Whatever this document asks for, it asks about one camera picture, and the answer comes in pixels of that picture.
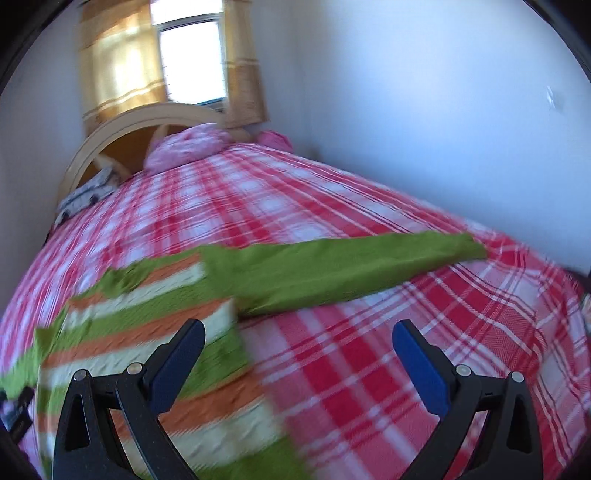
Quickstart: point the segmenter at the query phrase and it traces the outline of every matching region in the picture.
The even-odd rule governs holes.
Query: orange stripe
[[[168,278],[182,270],[186,270],[192,265],[199,263],[199,260],[199,254],[194,253],[189,255],[187,258],[179,260],[178,262],[172,263],[170,265],[165,265],[160,268],[156,268],[141,283],[141,286],[150,285],[152,283]],[[105,300],[107,300],[107,297],[105,297],[105,295],[102,292],[98,291],[96,293],[93,293],[92,295],[89,295],[88,297],[70,299],[68,301],[68,305],[75,310],[84,310],[90,307],[91,305],[96,305],[97,303],[100,303]]]
[[[187,319],[204,320],[217,311],[226,300],[214,300],[186,310],[172,313],[166,317],[144,323],[136,328],[123,330],[95,340],[82,342],[68,350],[51,353],[43,362],[43,368],[53,368],[74,360],[91,358],[102,353],[123,350],[124,348],[149,342],[175,333]]]
[[[211,421],[232,415],[240,408],[262,397],[258,378],[252,369],[231,382],[204,395],[177,400],[170,411],[158,417],[162,427],[169,434],[194,430]],[[131,434],[120,410],[111,410],[117,434],[121,440]],[[57,432],[58,415],[39,414],[37,422],[40,432]]]

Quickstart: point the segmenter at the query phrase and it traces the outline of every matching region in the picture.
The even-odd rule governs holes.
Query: mattress
[[[200,244],[245,247],[386,232],[468,231],[488,260],[419,275],[347,303],[259,317],[241,335],[262,384],[314,476],[399,477],[437,424],[391,345],[411,319],[454,363],[525,375],[554,479],[587,435],[591,359],[570,277],[526,245],[344,171],[251,144],[163,174],[139,173],[60,227],[0,324],[6,371],[72,295],[108,267]],[[448,478],[467,463],[478,414]],[[22,443],[39,468],[31,429]]]

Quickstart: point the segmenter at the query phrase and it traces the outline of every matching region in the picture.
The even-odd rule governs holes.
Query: blue gripper pad
[[[410,320],[402,320],[394,325],[392,345],[427,411],[443,418],[451,404],[450,377],[446,375],[446,380],[430,358],[434,353],[430,349],[437,347],[429,345]],[[444,357],[444,360],[441,360],[449,362],[443,352],[439,352]]]
[[[174,400],[176,400],[205,346],[205,327],[201,322],[193,321],[185,332],[182,330],[179,330],[177,335],[182,333],[184,335],[174,348],[167,352],[168,358],[150,385],[152,395],[148,400],[148,405],[156,415],[169,411],[173,406]]]

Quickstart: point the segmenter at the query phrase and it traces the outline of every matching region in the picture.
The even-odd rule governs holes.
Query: pink pillow
[[[180,167],[225,150],[233,142],[232,136],[216,124],[201,124],[169,135],[155,145],[144,161],[149,176]]]
[[[291,146],[290,139],[285,135],[281,135],[278,132],[272,130],[266,130],[258,134],[256,143],[263,147],[275,148],[283,152],[293,153],[294,149]]]

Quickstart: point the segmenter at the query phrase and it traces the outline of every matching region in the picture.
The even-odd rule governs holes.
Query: window
[[[169,100],[221,109],[222,0],[152,0]]]

